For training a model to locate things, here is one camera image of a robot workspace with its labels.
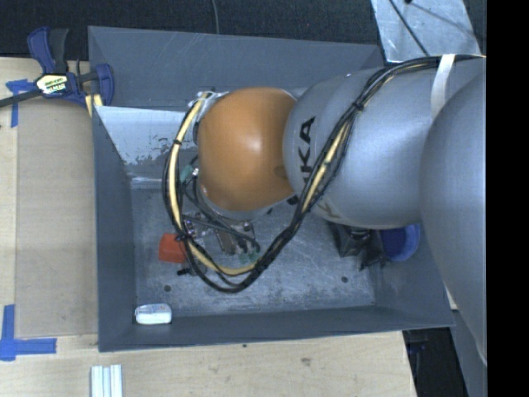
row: white plastic piece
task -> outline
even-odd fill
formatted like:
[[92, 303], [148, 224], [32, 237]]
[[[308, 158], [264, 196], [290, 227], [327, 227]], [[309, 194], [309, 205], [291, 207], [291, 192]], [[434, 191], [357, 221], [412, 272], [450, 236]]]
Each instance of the white plastic piece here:
[[171, 307], [165, 303], [144, 304], [134, 311], [136, 321], [142, 325], [170, 323], [173, 317]]
[[431, 87], [431, 119], [435, 119], [447, 100], [448, 77], [454, 65], [455, 55], [443, 55]]
[[110, 366], [110, 395], [112, 397], [123, 396], [123, 375], [121, 365]]
[[123, 397], [122, 366], [92, 366], [91, 397]]

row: clamp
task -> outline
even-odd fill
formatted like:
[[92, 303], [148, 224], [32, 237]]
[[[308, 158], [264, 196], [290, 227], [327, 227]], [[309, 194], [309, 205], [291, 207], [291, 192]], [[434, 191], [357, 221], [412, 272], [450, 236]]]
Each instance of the clamp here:
[[0, 100], [0, 108], [38, 96], [48, 99], [60, 98], [88, 108], [89, 96], [83, 91], [82, 84], [95, 79], [98, 80], [98, 93], [102, 104], [108, 105], [112, 102], [114, 80], [110, 65], [97, 65], [95, 71], [81, 75], [78, 62], [77, 74], [69, 72], [64, 60], [67, 34], [68, 29], [52, 30], [48, 26], [42, 26], [27, 37], [31, 57], [39, 62], [42, 75], [33, 82], [32, 90]]

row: gray box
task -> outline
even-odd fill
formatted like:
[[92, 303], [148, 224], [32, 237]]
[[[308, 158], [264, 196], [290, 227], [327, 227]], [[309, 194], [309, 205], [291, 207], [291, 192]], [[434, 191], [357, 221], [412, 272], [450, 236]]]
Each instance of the gray box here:
[[[359, 271], [357, 259], [338, 256], [326, 221], [312, 215], [239, 294], [218, 293], [157, 260], [158, 241], [171, 232], [160, 183], [169, 150], [164, 143], [178, 127], [178, 115], [164, 110], [185, 111], [197, 91], [211, 87], [295, 91], [382, 66], [376, 46], [99, 27], [90, 28], [89, 44], [91, 64], [109, 63], [116, 79], [115, 107], [93, 114], [100, 351], [453, 324], [426, 240], [406, 262]], [[256, 222], [263, 246], [289, 221], [289, 211], [279, 205]], [[134, 323], [137, 305], [159, 302], [173, 308], [171, 324]]]

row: orange object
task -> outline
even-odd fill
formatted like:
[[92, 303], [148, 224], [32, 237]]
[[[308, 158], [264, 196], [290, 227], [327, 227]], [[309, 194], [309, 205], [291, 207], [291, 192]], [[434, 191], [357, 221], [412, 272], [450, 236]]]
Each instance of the orange object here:
[[219, 208], [247, 212], [293, 195], [283, 134], [296, 100], [279, 88], [240, 88], [219, 98], [198, 127], [200, 190]]
[[173, 263], [184, 263], [186, 261], [185, 245], [181, 241], [176, 241], [175, 234], [164, 234], [160, 238], [158, 247], [158, 259]]

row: blue object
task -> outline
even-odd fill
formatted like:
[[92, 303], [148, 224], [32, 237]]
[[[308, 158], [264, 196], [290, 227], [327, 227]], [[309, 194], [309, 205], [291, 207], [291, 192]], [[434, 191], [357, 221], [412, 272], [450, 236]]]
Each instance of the blue object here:
[[414, 223], [404, 228], [380, 231], [386, 256], [391, 261], [405, 261], [417, 251], [421, 240], [421, 228]]
[[[54, 60], [52, 55], [52, 49], [50, 46], [50, 33], [51, 29], [48, 26], [42, 26], [34, 30], [27, 37], [27, 46], [30, 50], [31, 57], [39, 62], [42, 68], [42, 74], [61, 74], [68, 78], [68, 90], [65, 93], [60, 94], [42, 94], [44, 98], [61, 98], [71, 103], [78, 104], [82, 108], [86, 108], [86, 93], [80, 88], [78, 79], [71, 72], [58, 72], [58, 70], [67, 70], [68, 67], [62, 60], [62, 53], [64, 52], [64, 42], [58, 44], [55, 41], [55, 45], [60, 47], [60, 50], [54, 48], [55, 51], [61, 53], [56, 55], [55, 58], [59, 57], [60, 60]], [[112, 70], [110, 65], [100, 64], [96, 66], [96, 72], [99, 79], [99, 93], [104, 104], [108, 105], [112, 102], [114, 96], [114, 80], [112, 76]]]
[[96, 72], [99, 78], [99, 95], [101, 95], [102, 103], [108, 106], [114, 97], [114, 77], [112, 76], [112, 69], [109, 64], [101, 63], [96, 66]]
[[15, 305], [3, 308], [2, 339], [0, 339], [0, 361], [14, 361], [26, 354], [56, 353], [57, 338], [18, 340], [15, 338]]
[[[27, 79], [19, 79], [16, 81], [6, 82], [6, 87], [13, 95], [17, 95], [20, 92], [25, 93], [26, 91], [33, 91], [36, 89], [36, 85]], [[18, 103], [14, 103], [11, 110], [11, 128], [18, 125]]]
[[34, 30], [27, 37], [27, 46], [29, 47], [31, 57], [39, 62], [43, 74], [55, 72], [55, 61], [53, 60], [50, 43], [48, 42], [50, 31], [49, 26], [42, 26]]

